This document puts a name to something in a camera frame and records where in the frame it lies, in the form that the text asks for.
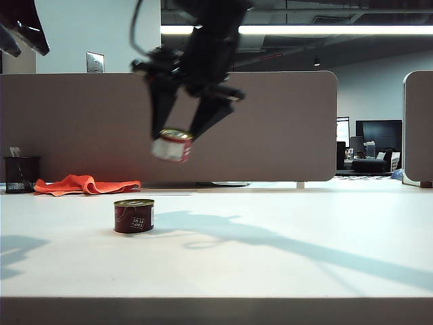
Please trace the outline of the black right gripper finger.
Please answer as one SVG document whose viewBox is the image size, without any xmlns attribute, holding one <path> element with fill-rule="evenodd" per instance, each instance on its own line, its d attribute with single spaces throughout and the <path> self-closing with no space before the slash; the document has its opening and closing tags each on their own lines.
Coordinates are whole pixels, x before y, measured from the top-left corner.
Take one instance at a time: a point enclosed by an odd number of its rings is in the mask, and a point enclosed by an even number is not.
<svg viewBox="0 0 433 325">
<path fill-rule="evenodd" d="M 231 100 L 219 97 L 201 97 L 189 132 L 194 137 L 199 137 L 233 111 Z"/>
<path fill-rule="evenodd" d="M 152 102 L 152 139 L 158 139 L 177 99 L 179 85 L 167 80 L 150 83 Z"/>
</svg>

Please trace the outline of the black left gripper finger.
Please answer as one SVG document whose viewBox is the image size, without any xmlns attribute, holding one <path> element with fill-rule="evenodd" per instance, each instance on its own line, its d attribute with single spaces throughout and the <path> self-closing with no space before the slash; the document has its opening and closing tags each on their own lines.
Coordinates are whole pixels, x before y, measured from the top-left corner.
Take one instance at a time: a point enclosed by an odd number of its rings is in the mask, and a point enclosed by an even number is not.
<svg viewBox="0 0 433 325">
<path fill-rule="evenodd" d="M 14 38 L 3 25 L 0 26 L 0 44 L 1 51 L 12 57 L 18 57 L 22 53 Z"/>
<path fill-rule="evenodd" d="M 1 1 L 1 25 L 6 28 L 14 40 L 15 37 L 19 38 L 42 56 L 49 53 L 50 48 L 34 1 Z"/>
</svg>

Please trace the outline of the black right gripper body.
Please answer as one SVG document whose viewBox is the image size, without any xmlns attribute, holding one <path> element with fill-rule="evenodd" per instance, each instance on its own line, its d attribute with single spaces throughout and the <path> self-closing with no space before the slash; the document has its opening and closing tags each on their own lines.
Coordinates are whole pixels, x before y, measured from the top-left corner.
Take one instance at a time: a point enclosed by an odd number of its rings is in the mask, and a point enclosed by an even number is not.
<svg viewBox="0 0 433 325">
<path fill-rule="evenodd" d="M 237 28 L 215 31 L 209 27 L 193 28 L 183 51 L 165 46 L 131 63 L 132 71 L 142 74 L 151 94 L 175 99 L 180 87 L 193 97 L 223 98 L 239 101 L 242 90 L 228 87 L 228 69 L 239 43 Z"/>
</svg>

